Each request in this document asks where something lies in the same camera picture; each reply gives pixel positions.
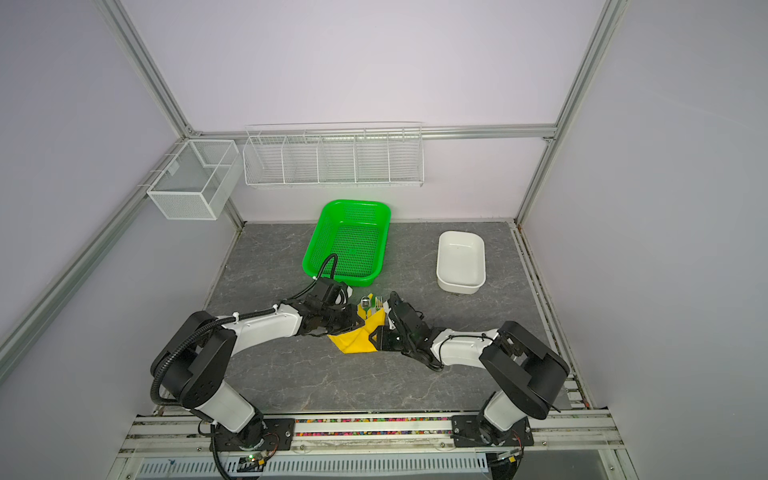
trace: green basket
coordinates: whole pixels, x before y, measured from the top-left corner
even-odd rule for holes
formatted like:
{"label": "green basket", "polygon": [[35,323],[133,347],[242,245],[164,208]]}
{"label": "green basket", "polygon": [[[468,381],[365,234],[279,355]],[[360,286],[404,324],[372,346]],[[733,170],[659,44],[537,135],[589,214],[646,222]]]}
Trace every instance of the green basket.
{"label": "green basket", "polygon": [[[392,211],[385,204],[334,200],[323,208],[306,249],[302,266],[316,276],[331,254],[339,256],[336,279],[350,286],[368,286],[381,273]],[[330,274],[333,261],[323,275]]]}

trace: robotic arm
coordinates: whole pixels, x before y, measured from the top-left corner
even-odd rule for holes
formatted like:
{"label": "robotic arm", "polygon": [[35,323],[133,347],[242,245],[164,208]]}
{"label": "robotic arm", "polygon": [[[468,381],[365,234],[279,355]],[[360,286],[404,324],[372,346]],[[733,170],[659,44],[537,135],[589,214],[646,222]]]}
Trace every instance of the robotic arm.
{"label": "robotic arm", "polygon": [[[280,337],[358,329],[365,321],[357,315],[357,305],[348,303],[351,293],[345,283],[319,277],[268,310],[218,319],[193,313],[152,363],[151,398],[217,423],[217,429],[226,429],[231,445],[259,449],[269,433],[262,413],[224,381],[230,357]],[[392,292],[387,304],[388,321],[369,336],[377,350],[399,351],[435,371],[446,365],[485,368],[501,387],[478,414],[477,445],[501,445],[527,415],[546,418],[569,368],[529,331],[513,321],[486,332],[434,328],[397,293]],[[175,399],[161,397],[160,385]]]}

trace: gray marble tabletop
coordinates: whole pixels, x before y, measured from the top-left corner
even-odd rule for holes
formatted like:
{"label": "gray marble tabletop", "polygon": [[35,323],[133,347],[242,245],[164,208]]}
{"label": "gray marble tabletop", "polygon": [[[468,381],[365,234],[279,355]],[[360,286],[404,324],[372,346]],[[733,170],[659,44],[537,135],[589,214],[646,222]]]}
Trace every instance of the gray marble tabletop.
{"label": "gray marble tabletop", "polygon": [[[237,241],[208,306],[214,315],[247,312],[301,291],[301,263],[315,226],[249,224]],[[462,230],[485,241],[486,281],[473,295],[437,285],[440,234]],[[431,325],[481,331],[516,320],[546,341],[520,257],[506,223],[393,223],[384,267],[353,299],[395,290]],[[263,412],[307,410],[477,410],[498,389],[483,369],[447,366],[436,373],[399,353],[342,354],[327,338],[276,339],[236,354],[227,381]],[[559,406],[568,401],[558,399]]]}

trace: white tray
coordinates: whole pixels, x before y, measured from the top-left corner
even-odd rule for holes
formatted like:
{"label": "white tray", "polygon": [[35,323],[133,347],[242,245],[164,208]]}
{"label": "white tray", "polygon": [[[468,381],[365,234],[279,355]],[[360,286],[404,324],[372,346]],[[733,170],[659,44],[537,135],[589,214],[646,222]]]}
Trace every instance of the white tray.
{"label": "white tray", "polygon": [[469,232],[449,230],[437,248],[437,284],[446,292],[474,293],[485,283],[485,242]]}

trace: white mesh basket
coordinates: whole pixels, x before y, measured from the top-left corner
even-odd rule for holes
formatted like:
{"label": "white mesh basket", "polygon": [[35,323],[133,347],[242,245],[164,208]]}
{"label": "white mesh basket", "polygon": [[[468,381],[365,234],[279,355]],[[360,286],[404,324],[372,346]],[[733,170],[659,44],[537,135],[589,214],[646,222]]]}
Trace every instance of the white mesh basket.
{"label": "white mesh basket", "polygon": [[261,132],[243,146],[246,184],[252,187],[422,185],[420,128],[332,134]]}
{"label": "white mesh basket", "polygon": [[232,140],[188,140],[147,191],[169,220],[216,220],[243,163]]}

